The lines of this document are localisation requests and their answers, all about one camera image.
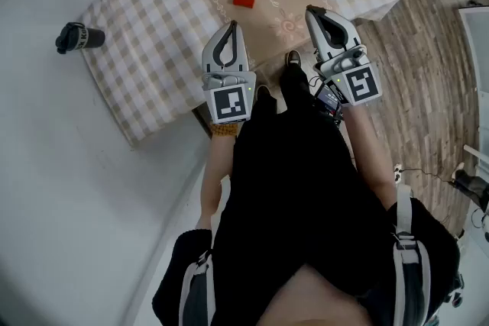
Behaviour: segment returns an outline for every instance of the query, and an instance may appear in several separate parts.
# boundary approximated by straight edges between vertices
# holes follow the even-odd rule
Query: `black sleeve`
[[[153,297],[154,314],[164,326],[178,326],[180,293],[186,269],[211,248],[211,243],[210,230],[187,231],[176,240],[170,265]]]
[[[420,200],[411,199],[413,220],[411,233],[428,251],[431,269],[430,317],[453,290],[460,263],[460,250],[455,238],[425,208]],[[397,222],[397,204],[389,209],[389,219]]]

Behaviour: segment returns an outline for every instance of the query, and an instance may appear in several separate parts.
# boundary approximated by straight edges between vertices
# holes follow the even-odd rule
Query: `orange flower design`
[[[270,29],[277,29],[275,34],[278,37],[282,37],[283,43],[286,44],[288,40],[293,41],[295,34],[300,38],[304,38],[304,32],[300,30],[304,28],[304,25],[300,24],[303,16],[294,16],[292,13],[286,14],[282,8],[279,9],[279,12],[282,18],[275,17],[275,21],[277,23],[269,24],[268,27]]]

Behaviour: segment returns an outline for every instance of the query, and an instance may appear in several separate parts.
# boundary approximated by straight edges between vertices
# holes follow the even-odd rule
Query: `person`
[[[280,88],[284,113],[260,86],[237,138],[235,124],[213,126],[199,222],[176,241],[153,299],[164,326],[179,324],[187,267],[211,247],[212,325],[392,324],[397,188],[367,110],[343,108],[355,168],[338,127],[315,107],[296,51],[286,56]],[[230,196],[212,239],[225,176]],[[452,290],[460,254],[423,204],[411,203],[412,233],[431,264],[431,316]],[[387,294],[377,300],[391,311],[369,307],[379,286]],[[185,303],[185,311],[200,305]],[[195,316],[187,323],[198,324]]]

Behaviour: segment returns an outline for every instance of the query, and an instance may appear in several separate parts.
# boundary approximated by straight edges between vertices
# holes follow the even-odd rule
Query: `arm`
[[[235,136],[212,135],[200,191],[201,215],[197,228],[211,228],[211,216],[217,211],[221,199],[221,179],[232,173],[234,147]]]
[[[377,139],[364,106],[343,109],[358,172],[387,210],[397,202],[392,162]]]

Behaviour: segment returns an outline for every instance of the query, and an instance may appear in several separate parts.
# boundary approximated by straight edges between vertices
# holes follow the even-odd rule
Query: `wooden floor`
[[[384,89],[382,99],[369,104],[378,137],[393,163],[445,180],[461,161],[473,169],[462,148],[478,147],[475,78],[457,11],[467,1],[401,0],[382,21],[358,27]],[[306,45],[301,52],[310,49]],[[258,77],[276,87],[280,63],[264,64]],[[461,232],[467,198],[420,171],[403,173],[403,181],[450,232]]]

